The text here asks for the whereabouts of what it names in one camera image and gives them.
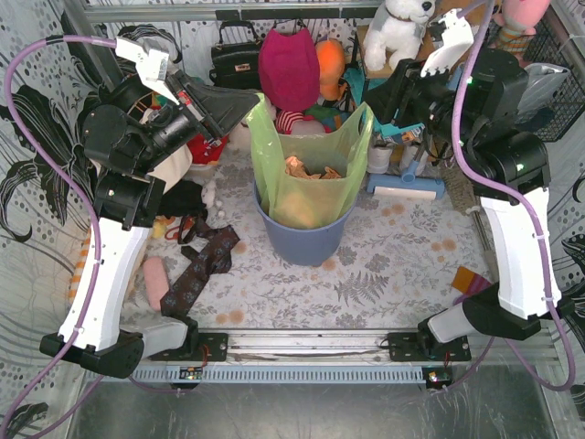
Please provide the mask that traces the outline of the blue lint roller mop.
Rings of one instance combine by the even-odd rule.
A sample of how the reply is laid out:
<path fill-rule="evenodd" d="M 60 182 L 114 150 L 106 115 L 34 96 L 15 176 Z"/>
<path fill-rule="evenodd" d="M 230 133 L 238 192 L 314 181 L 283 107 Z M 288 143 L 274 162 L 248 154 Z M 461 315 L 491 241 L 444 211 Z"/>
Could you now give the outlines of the blue lint roller mop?
<path fill-rule="evenodd" d="M 391 84 L 393 86 L 394 80 L 391 77 L 382 84 Z M 454 99 L 454 90 L 451 89 L 451 111 L 452 102 Z M 416 127 L 420 130 L 419 139 L 422 146 L 428 152 L 431 146 L 432 138 L 439 134 L 448 133 L 432 133 L 424 124 L 418 123 L 407 127 L 397 127 L 399 132 L 406 133 L 411 128 Z M 396 175 L 391 175 L 389 172 L 385 174 L 369 174 L 367 180 L 367 192 L 373 195 L 390 195 L 401 198 L 422 198 L 422 199 L 440 199 L 445 194 L 445 184 L 441 179 L 430 177 L 419 177 L 415 175 L 415 169 L 422 155 L 422 148 L 419 149 L 417 157 L 411 162 L 409 167 Z"/>

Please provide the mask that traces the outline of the green plastic trash bag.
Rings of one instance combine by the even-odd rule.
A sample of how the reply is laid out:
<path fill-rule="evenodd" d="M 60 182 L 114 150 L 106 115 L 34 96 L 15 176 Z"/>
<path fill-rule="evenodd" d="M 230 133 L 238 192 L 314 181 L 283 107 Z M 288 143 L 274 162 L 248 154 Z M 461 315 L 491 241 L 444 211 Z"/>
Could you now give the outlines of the green plastic trash bag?
<path fill-rule="evenodd" d="M 367 170 L 372 110 L 361 104 L 330 134 L 285 135 L 276 131 L 264 95 L 257 97 L 246 123 L 261 209 L 297 230 L 339 220 L 356 201 Z"/>

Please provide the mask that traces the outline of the blue trash bin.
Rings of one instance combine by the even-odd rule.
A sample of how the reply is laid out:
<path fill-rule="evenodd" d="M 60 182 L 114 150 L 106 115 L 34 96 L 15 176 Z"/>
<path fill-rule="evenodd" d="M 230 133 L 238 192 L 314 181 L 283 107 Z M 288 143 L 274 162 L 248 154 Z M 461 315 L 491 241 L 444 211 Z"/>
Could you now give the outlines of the blue trash bin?
<path fill-rule="evenodd" d="M 291 264 L 318 266 L 339 247 L 358 190 L 344 178 L 286 177 L 275 198 L 267 188 L 254 187 L 253 199 L 277 255 Z"/>

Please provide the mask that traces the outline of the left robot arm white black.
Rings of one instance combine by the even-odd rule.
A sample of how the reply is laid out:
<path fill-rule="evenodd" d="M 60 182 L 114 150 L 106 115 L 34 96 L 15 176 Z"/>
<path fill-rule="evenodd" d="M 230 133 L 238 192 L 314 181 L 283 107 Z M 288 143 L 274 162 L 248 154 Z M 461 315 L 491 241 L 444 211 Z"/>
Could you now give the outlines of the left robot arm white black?
<path fill-rule="evenodd" d="M 199 349 L 197 322 L 172 312 L 134 332 L 120 327 L 122 302 L 138 254 L 159 209 L 165 182 L 152 171 L 197 134 L 227 135 L 259 102 L 254 91 L 207 86 L 178 71 L 164 81 L 171 95 L 145 124 L 117 104 L 90 112 L 85 155 L 101 165 L 93 202 L 90 246 L 69 314 L 39 350 L 101 375 L 125 379 L 140 361 L 161 352 Z"/>

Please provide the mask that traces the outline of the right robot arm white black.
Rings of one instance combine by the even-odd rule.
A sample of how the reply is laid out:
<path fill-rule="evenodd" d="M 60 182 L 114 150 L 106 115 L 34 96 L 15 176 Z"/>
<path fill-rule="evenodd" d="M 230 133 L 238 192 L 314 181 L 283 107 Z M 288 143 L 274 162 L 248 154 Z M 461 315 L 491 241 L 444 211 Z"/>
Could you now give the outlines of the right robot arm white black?
<path fill-rule="evenodd" d="M 479 175 L 473 193 L 491 227 L 498 269 L 495 284 L 419 323 L 418 350 L 439 359 L 473 332 L 525 340 L 553 312 L 564 318 L 574 305 L 558 289 L 551 263 L 541 258 L 549 246 L 550 170 L 540 138 L 516 128 L 527 72 L 506 51 L 481 49 L 457 111 L 456 92 L 447 85 L 449 73 L 425 75 L 422 67 L 420 61 L 401 60 L 363 100 L 381 123 L 423 123 L 433 137 L 445 141 L 459 133 L 465 164 Z"/>

